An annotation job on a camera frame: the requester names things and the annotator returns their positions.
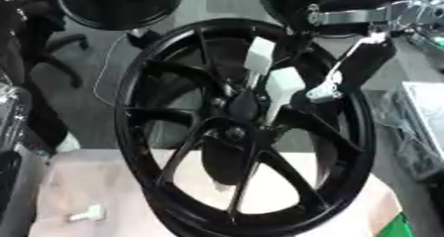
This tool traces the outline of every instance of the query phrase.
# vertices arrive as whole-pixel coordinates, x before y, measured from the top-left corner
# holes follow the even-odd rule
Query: white cable
[[[100,100],[102,103],[114,107],[113,103],[108,102],[106,99],[102,98],[97,93],[97,88],[100,83],[100,80],[103,77],[103,74],[105,73],[106,69],[108,68],[109,60],[111,59],[111,54],[114,52],[114,49],[116,49],[117,45],[127,36],[127,34],[123,34],[122,36],[119,36],[119,38],[116,39],[116,41],[111,45],[111,47],[108,50],[108,53],[106,54],[105,62],[103,63],[102,70],[100,70],[99,75],[97,76],[97,79],[95,80],[94,86],[92,87],[92,93],[95,98]]]

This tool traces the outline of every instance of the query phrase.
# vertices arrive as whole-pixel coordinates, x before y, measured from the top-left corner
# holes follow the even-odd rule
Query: beige cloth
[[[168,152],[157,151],[160,163]],[[310,153],[284,154],[310,182],[315,180],[315,158]],[[177,170],[174,181],[183,190],[215,207],[224,208],[233,190],[220,192],[204,173],[199,152],[192,153]],[[297,193],[277,174],[260,167],[249,185],[243,212],[265,212],[297,202]],[[68,215],[101,204],[106,219],[67,222]],[[375,236],[400,213],[391,189],[370,176],[358,198],[341,214],[303,237]],[[169,237],[174,236],[150,211],[140,187],[120,152],[80,150],[58,155],[42,183],[38,217],[31,237]]]

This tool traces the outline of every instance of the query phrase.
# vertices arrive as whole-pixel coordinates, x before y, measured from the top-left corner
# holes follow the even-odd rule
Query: chair wheel
[[[86,40],[86,39],[80,41],[78,45],[80,46],[80,48],[81,48],[83,51],[86,51],[87,49],[89,49],[89,43],[88,43],[88,40]]]

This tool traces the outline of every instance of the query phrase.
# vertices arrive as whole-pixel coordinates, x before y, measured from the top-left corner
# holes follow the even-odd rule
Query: white block
[[[266,125],[272,125],[280,109],[288,104],[297,91],[305,89],[305,82],[294,67],[275,70],[270,74],[266,90],[271,99]]]
[[[248,50],[245,68],[260,75],[268,74],[273,64],[275,46],[271,41],[256,37]]]

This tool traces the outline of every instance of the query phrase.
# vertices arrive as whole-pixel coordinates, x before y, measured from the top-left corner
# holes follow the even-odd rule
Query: metal bracket
[[[412,25],[444,25],[444,0],[402,0],[373,10],[320,12],[317,4],[308,7],[307,20],[314,26],[340,24],[387,24],[392,31]]]
[[[342,98],[343,93],[339,91],[338,87],[343,82],[343,73],[340,68],[344,60],[353,55],[361,45],[379,45],[386,41],[387,38],[387,33],[371,33],[368,37],[361,38],[336,62],[327,73],[324,81],[306,93],[306,97],[313,103],[322,103]]]

